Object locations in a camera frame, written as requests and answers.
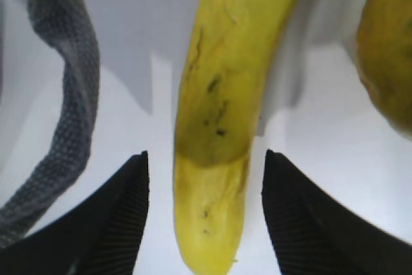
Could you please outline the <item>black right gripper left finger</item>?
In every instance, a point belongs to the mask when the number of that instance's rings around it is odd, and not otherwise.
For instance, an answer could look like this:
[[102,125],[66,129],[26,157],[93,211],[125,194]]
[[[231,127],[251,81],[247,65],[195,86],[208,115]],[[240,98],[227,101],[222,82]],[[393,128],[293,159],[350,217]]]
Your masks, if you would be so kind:
[[2,250],[1,274],[132,274],[148,208],[144,151],[70,212]]

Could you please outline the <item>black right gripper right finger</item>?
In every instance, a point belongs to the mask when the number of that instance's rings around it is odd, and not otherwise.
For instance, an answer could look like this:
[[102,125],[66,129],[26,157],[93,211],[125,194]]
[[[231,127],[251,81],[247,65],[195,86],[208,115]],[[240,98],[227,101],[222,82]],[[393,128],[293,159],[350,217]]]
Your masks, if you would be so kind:
[[411,274],[411,245],[340,204],[267,150],[263,214],[281,274]]

